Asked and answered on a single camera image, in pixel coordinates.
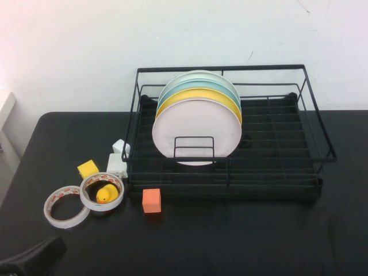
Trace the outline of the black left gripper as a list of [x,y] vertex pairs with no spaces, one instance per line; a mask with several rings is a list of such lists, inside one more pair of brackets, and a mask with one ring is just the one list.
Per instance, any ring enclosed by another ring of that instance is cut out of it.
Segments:
[[56,263],[67,252],[67,246],[60,236],[42,242],[41,247],[31,248],[16,256],[1,260],[1,275],[46,275],[40,263]]

